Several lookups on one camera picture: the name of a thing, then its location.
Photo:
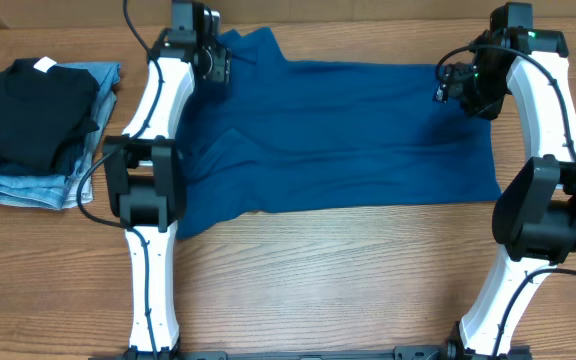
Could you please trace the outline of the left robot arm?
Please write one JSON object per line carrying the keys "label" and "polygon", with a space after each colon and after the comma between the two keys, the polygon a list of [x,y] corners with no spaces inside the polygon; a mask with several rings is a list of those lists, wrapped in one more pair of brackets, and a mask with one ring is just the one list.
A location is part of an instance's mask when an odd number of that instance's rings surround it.
{"label": "left robot arm", "polygon": [[197,1],[174,1],[172,23],[148,47],[148,80],[119,136],[103,143],[112,214],[127,241],[133,320],[126,359],[179,359],[173,262],[186,185],[174,137],[200,81],[226,85],[231,52],[217,36],[220,15]]}

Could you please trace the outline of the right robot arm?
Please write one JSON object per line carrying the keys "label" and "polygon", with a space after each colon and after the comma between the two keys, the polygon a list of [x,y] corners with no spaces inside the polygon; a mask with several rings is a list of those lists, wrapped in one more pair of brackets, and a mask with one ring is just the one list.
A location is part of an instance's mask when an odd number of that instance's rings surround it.
{"label": "right robot arm", "polygon": [[576,112],[562,32],[540,30],[529,3],[508,2],[466,47],[469,63],[441,58],[434,101],[454,99],[469,116],[494,120],[515,100],[526,163],[495,203],[494,263],[474,305],[436,359],[529,359],[512,336],[539,286],[564,274],[576,252]]}

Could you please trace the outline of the blue polo shirt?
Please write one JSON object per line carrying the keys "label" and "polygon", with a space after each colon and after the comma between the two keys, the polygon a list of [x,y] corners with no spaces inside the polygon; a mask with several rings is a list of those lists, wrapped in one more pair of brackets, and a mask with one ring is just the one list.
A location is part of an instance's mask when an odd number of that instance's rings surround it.
{"label": "blue polo shirt", "polygon": [[230,83],[198,85],[176,135],[179,237],[246,212],[500,196],[490,122],[435,102],[433,66],[290,61],[266,27],[220,42],[233,54]]}

